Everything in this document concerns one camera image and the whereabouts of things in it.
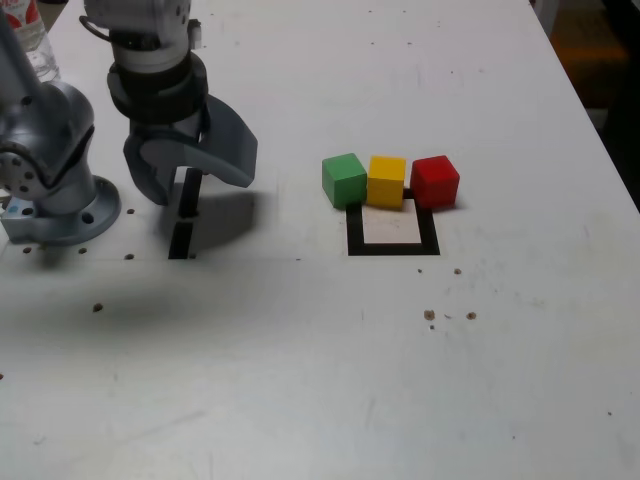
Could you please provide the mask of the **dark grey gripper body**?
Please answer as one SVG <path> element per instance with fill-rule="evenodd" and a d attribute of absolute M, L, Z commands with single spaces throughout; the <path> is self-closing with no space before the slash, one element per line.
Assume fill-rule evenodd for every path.
<path fill-rule="evenodd" d="M 208 120 L 204 110 L 173 123 L 150 124 L 131 120 L 130 133 L 145 140 L 167 139 L 182 144 L 197 145 L 208 131 Z"/>

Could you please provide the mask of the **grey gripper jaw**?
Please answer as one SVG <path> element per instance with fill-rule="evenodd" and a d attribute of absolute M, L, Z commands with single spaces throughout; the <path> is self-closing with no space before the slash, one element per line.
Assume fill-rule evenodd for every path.
<path fill-rule="evenodd" d="M 141 153 L 159 156 L 152 163 L 172 168 L 191 167 L 217 177 L 222 182 L 247 188 L 255 178 L 258 141 L 242 118 L 226 103 L 208 96 L 205 118 L 208 131 L 197 145 L 167 139 L 145 141 Z"/>

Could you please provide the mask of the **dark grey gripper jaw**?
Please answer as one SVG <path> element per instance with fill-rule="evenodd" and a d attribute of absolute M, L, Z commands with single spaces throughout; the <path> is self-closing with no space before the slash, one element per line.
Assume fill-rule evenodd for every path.
<path fill-rule="evenodd" d="M 123 152 L 131 178 L 138 190 L 151 202 L 168 206 L 174 185 L 174 169 L 168 164 L 160 166 L 152 163 L 159 156 L 150 154 L 146 159 L 141 153 L 145 139 L 136 133 L 130 133 L 125 141 Z"/>

